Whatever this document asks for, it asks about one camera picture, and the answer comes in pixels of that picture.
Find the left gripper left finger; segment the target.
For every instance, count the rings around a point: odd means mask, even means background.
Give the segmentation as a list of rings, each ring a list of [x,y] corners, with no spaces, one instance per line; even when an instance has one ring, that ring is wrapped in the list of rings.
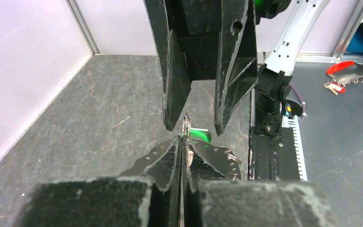
[[[153,147],[116,177],[38,184],[16,227],[176,227],[180,215],[180,136]]]

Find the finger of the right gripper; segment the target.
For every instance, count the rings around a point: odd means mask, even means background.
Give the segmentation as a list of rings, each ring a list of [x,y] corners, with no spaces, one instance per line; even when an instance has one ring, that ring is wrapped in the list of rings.
[[[238,104],[258,81],[253,0],[221,1],[214,124],[224,133]]]
[[[163,123],[173,131],[191,91],[176,22],[175,0],[144,1],[160,63]]]

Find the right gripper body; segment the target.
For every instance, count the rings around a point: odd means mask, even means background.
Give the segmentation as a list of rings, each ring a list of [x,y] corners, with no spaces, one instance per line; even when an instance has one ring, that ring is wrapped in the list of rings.
[[[220,0],[170,0],[190,80],[215,80],[221,28]]]

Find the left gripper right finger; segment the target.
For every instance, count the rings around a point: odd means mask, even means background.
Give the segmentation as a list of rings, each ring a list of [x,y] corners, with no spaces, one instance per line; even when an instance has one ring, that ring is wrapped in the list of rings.
[[[182,139],[184,224],[187,227],[338,227],[332,205],[314,184],[241,181],[208,163]]]

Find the green tagged key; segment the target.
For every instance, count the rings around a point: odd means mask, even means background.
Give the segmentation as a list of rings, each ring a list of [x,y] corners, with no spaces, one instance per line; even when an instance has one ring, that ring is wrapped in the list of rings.
[[[212,134],[208,129],[190,128],[189,133],[192,139],[202,140],[206,143],[211,143],[212,141]]]

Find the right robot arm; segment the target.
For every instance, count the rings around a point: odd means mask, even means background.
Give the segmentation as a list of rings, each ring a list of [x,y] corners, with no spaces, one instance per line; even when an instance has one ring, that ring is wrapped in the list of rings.
[[[238,104],[257,90],[255,131],[281,134],[297,55],[326,0],[146,0],[160,63],[163,123],[174,130],[198,80],[214,80],[214,124],[224,133]],[[258,65],[256,26],[292,5],[282,34]]]

